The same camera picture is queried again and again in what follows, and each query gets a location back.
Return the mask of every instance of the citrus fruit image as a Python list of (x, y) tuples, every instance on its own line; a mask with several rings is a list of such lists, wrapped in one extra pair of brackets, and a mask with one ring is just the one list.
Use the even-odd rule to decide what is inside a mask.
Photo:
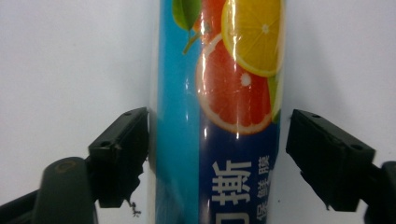
[(192, 27), (195, 33), (201, 35), (204, 44), (208, 44), (221, 33), (221, 12), (226, 0), (203, 0), (202, 12)]
[(228, 0), (221, 32), (226, 49), (250, 73), (271, 77), (280, 69), (284, 48), (282, 0)]
[(195, 75), (201, 108), (220, 128), (253, 134), (271, 123), (267, 78), (239, 66), (224, 47), (221, 35), (203, 49)]
[(283, 73), (279, 72), (273, 77), (268, 77), (268, 88), (271, 99), (271, 116), (272, 122), (278, 123), (280, 120), (280, 107), (282, 106), (283, 97)]

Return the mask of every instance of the white wall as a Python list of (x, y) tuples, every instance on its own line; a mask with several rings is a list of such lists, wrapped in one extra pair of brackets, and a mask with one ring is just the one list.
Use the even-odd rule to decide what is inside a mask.
[[(153, 0), (0, 0), (0, 204), (37, 189), (47, 165), (88, 156), (120, 113), (149, 105)], [(284, 152), (293, 108), (396, 160), (396, 2), (287, 1), (281, 152), (270, 223), (362, 223), (326, 211)], [(145, 214), (145, 185), (134, 196)], [(100, 209), (101, 223), (146, 223)]]

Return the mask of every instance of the grapefruit slice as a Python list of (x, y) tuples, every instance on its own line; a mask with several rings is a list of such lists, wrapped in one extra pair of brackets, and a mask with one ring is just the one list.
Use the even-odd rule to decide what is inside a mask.
[(201, 108), (220, 128), (253, 134), (271, 123), (271, 103), (266, 77), (239, 66), (217, 35), (204, 49), (196, 69)]

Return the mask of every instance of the plastic wrap roll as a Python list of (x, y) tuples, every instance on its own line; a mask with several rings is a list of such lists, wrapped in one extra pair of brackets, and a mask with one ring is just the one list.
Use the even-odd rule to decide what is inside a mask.
[(155, 223), (266, 223), (282, 99), (281, 0), (162, 0)]

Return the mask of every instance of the cylindrical container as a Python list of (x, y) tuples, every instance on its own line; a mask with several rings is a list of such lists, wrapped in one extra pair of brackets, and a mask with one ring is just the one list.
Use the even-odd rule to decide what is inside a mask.
[(162, 0), (160, 11), (155, 223), (266, 223), (283, 0)]

